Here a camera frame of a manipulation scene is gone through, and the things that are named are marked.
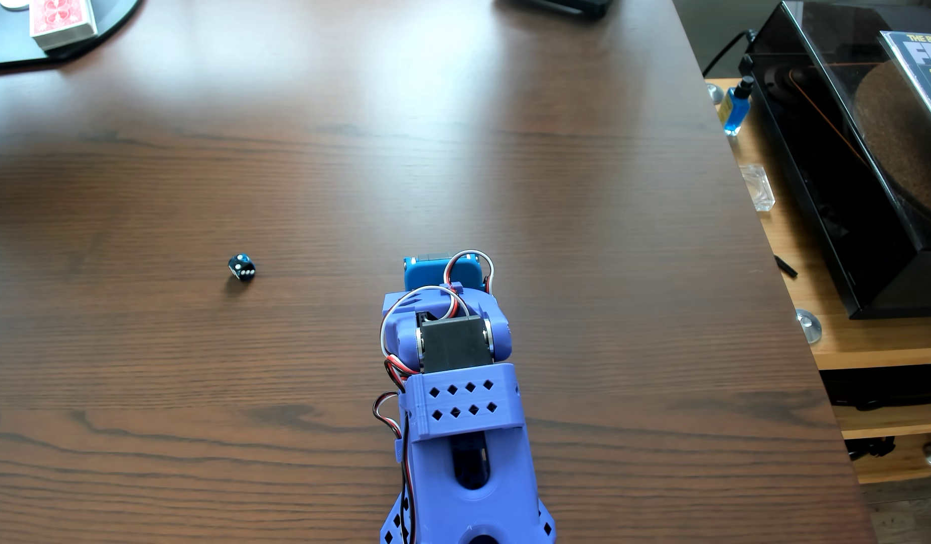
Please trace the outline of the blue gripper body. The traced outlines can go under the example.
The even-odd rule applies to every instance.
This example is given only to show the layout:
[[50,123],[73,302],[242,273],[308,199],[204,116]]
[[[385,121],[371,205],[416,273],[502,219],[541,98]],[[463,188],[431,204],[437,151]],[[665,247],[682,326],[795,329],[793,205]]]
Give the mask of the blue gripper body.
[[485,253],[422,253],[403,260],[404,289],[460,284],[492,292],[493,261]]

